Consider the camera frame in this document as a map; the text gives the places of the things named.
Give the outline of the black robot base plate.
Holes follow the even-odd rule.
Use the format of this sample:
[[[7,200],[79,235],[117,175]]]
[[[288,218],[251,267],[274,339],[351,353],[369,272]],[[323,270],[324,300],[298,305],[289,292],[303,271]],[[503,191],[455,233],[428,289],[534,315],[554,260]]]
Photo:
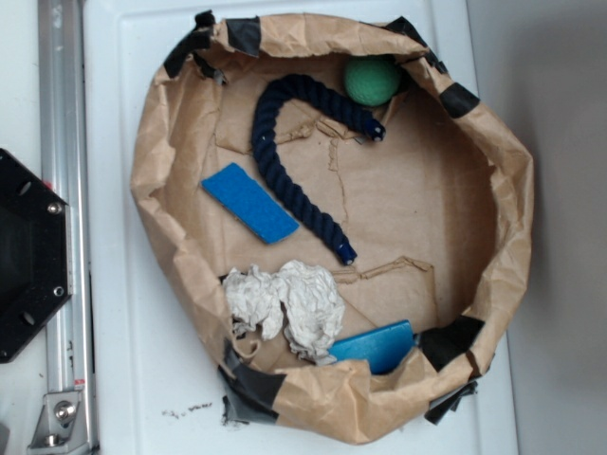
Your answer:
[[[1,151],[1,362],[13,361],[70,297],[66,203]]]

